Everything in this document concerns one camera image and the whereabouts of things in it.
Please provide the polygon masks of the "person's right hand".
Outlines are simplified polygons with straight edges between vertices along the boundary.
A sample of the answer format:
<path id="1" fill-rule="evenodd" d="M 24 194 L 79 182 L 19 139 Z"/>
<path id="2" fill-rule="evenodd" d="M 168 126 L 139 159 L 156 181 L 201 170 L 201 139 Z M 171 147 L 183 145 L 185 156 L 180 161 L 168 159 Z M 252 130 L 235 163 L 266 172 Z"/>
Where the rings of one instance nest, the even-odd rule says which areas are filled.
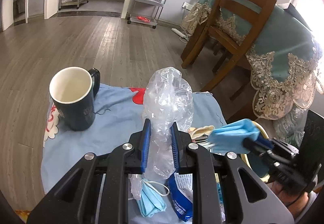
<path id="1" fill-rule="evenodd" d="M 283 189 L 283 186 L 276 181 L 269 184 L 269 187 L 272 192 L 277 195 L 280 201 L 285 204 L 295 219 L 302 213 L 309 201 L 309 197 L 306 192 L 304 192 L 303 195 L 289 195 Z"/>

